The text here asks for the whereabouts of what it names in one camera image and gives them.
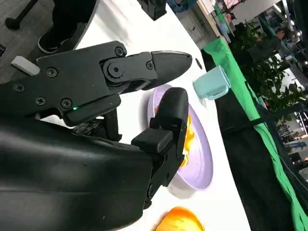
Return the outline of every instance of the cup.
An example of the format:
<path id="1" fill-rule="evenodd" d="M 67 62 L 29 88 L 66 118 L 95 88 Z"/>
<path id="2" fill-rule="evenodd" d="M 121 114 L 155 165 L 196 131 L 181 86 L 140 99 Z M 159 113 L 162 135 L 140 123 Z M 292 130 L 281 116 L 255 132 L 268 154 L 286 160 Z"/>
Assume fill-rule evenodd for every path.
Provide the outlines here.
<path id="1" fill-rule="evenodd" d="M 193 82 L 193 88 L 200 99 L 215 100 L 228 93 L 230 81 L 221 66 L 217 66 Z"/>

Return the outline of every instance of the green table edge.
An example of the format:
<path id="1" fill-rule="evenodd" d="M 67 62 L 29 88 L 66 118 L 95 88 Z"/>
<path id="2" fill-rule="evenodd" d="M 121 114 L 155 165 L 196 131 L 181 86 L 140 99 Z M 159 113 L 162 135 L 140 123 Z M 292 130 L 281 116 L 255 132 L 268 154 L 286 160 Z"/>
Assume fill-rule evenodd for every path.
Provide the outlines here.
<path id="1" fill-rule="evenodd" d="M 221 38 L 218 38 L 217 40 L 206 45 L 204 47 L 204 51 L 213 57 L 216 65 L 222 66 L 222 68 L 225 70 L 231 83 L 231 89 L 234 92 L 240 105 L 246 112 L 248 118 L 250 120 L 260 118 L 250 92 L 245 85 L 246 79 L 243 76 L 237 62 L 235 61 L 228 45 Z M 264 124 L 259 124 L 254 128 L 261 135 L 262 140 L 271 155 L 276 178 L 281 185 L 285 195 L 291 202 L 291 213 L 295 230 L 307 231 L 305 227 L 308 228 L 308 217 L 301 207 L 296 197 L 295 191 L 283 170 L 279 155 L 277 153 L 276 145 L 269 130 Z"/>

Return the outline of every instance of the purple plate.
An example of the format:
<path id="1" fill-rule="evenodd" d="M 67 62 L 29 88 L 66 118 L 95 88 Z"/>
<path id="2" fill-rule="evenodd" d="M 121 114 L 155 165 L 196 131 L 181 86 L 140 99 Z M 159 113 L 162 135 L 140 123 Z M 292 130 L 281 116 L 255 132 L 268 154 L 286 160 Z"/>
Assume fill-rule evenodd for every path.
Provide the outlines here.
<path id="1" fill-rule="evenodd" d="M 165 84 L 154 89 L 148 103 L 148 123 L 154 117 L 155 108 L 169 88 L 171 86 Z M 201 122 L 190 105 L 188 112 L 192 117 L 195 138 L 189 151 L 188 165 L 180 168 L 177 174 L 193 189 L 204 190 L 210 184 L 213 176 L 212 154 Z"/>

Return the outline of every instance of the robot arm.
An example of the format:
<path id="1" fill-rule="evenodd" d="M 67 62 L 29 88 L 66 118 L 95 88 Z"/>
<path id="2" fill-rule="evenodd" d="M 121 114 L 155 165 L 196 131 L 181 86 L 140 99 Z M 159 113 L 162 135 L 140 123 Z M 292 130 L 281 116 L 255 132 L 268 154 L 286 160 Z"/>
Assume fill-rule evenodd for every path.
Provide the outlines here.
<path id="1" fill-rule="evenodd" d="M 192 57 L 126 53 L 123 44 L 110 42 L 44 57 L 37 76 L 0 85 L 3 230 L 124 227 L 170 183 L 184 158 L 187 92 L 169 89 L 149 128 L 131 145 L 116 142 L 116 107 L 120 93 L 169 82 L 190 67 Z M 75 130 L 35 120 L 52 114 Z"/>

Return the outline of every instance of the white table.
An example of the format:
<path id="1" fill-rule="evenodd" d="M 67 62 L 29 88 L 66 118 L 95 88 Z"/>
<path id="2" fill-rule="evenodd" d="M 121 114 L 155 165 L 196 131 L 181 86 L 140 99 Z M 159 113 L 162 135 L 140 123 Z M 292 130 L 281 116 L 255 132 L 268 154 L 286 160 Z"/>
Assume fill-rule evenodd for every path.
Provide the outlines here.
<path id="1" fill-rule="evenodd" d="M 193 211 L 205 225 L 206 231 L 250 230 L 230 171 L 215 103 L 207 101 L 205 109 L 193 90 L 192 81 L 205 73 L 201 53 L 180 21 L 168 6 L 167 14 L 154 22 L 136 0 L 100 0 L 96 14 L 77 49 L 113 40 L 122 42 L 128 55 L 142 51 L 175 50 L 193 56 L 191 68 L 170 82 L 170 85 L 187 90 L 189 102 L 208 137 L 214 164 L 212 182 L 205 191 L 192 195 L 190 192 L 189 198 L 179 199 L 188 197 L 185 196 L 187 192 L 178 190 L 172 181 L 168 188 L 160 187 L 151 207 L 144 210 L 142 218 L 123 230 L 153 230 L 160 217 L 175 206 L 184 206 Z M 195 58 L 202 63 L 203 70 L 198 67 Z M 130 143 L 147 126 L 146 106 L 151 92 L 138 91 L 121 95 L 122 103 L 118 107 L 119 133 L 123 134 L 121 142 Z"/>

